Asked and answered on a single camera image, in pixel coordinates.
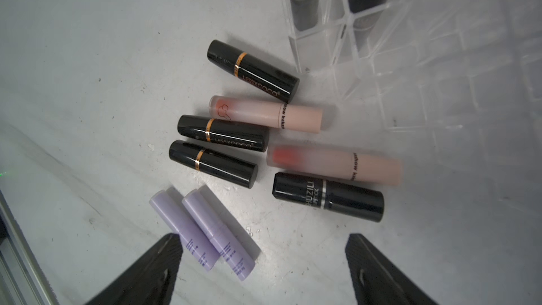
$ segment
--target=lavender lip balm tube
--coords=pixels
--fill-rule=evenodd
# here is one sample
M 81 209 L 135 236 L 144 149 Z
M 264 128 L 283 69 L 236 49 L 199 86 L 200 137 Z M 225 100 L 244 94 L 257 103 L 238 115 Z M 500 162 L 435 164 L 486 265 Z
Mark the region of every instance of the lavender lip balm tube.
M 254 260 L 220 220 L 199 190 L 195 189 L 188 193 L 183 199 L 183 205 L 240 281 L 245 280 L 254 269 Z
M 148 203 L 167 226 L 179 234 L 180 242 L 198 263 L 210 271 L 220 258 L 220 254 L 192 218 L 164 190 L 153 195 Z

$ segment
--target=lip gloss cap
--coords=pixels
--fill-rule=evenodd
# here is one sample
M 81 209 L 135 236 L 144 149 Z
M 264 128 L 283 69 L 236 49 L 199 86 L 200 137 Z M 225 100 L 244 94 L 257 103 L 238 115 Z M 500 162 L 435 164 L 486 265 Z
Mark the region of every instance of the lip gloss cap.
M 198 223 L 207 238 L 213 238 L 215 235 L 220 234 L 220 229 L 226 226 L 197 189 L 188 193 L 183 198 L 183 205 Z
M 315 107 L 288 105 L 285 129 L 320 133 L 323 110 Z
M 185 211 L 164 190 L 159 191 L 148 201 L 166 225 L 179 234 L 183 245 L 198 260 L 204 258 L 203 267 L 209 271 L 213 268 L 220 255 L 211 245 L 205 234 Z

